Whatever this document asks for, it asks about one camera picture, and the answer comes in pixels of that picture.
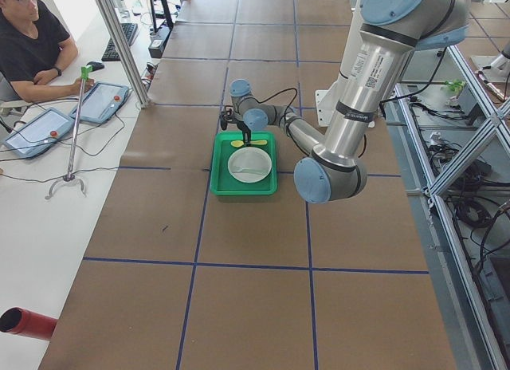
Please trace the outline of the working silver robot arm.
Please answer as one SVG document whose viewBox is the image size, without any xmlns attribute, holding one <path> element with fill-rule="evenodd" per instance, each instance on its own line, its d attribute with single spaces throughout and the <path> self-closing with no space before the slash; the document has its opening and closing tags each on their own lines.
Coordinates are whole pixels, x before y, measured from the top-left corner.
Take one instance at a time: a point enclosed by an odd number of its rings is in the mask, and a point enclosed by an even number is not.
<svg viewBox="0 0 510 370">
<path fill-rule="evenodd" d="M 262 104 L 243 79 L 231 83 L 232 121 L 248 139 L 251 132 L 279 127 L 305 157 L 294 169 L 294 183 L 309 203 L 357 195 L 367 170 L 357 150 L 379 104 L 393 89 L 408 56 L 463 41 L 471 0 L 358 0 L 360 45 L 348 75 L 333 89 L 331 122 L 321 134 L 291 108 Z"/>
</svg>

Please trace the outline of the working black gripper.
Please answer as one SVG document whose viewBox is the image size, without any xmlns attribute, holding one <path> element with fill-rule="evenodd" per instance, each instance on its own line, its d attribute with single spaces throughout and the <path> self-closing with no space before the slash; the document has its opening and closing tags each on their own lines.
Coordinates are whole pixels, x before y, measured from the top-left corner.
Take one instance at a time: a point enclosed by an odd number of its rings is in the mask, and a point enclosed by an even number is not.
<svg viewBox="0 0 510 370">
<path fill-rule="evenodd" d="M 235 119 L 234 123 L 236 124 L 237 128 L 243 132 L 243 145 L 245 147 L 250 147 L 252 141 L 251 130 L 242 120 Z"/>
</svg>

